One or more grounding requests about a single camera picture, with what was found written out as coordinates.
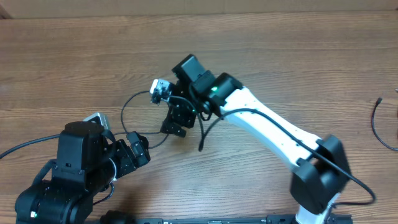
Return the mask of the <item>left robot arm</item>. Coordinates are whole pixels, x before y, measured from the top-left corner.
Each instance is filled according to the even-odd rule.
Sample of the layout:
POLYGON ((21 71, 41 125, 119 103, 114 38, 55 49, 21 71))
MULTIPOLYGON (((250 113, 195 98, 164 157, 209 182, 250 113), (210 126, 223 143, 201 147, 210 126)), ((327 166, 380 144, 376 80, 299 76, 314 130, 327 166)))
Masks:
POLYGON ((98 123, 68 123, 58 137, 56 159, 18 196, 16 222, 84 223, 96 194, 149 161, 148 140, 136 132, 117 140, 98 123))

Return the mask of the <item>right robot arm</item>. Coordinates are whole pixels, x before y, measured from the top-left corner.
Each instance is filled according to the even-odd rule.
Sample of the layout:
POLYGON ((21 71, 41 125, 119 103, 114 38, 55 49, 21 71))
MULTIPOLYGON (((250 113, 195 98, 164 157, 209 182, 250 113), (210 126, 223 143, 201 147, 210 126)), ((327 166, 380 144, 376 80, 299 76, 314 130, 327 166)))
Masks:
POLYGON ((331 214, 349 181, 348 160, 335 136, 320 138, 308 133, 261 103, 239 80, 228 73, 214 76, 190 54, 173 69, 177 83, 154 80, 153 103, 170 105, 162 132, 183 137, 204 114, 227 120, 269 148, 292 172, 290 193, 300 205, 290 223, 334 223, 331 214))

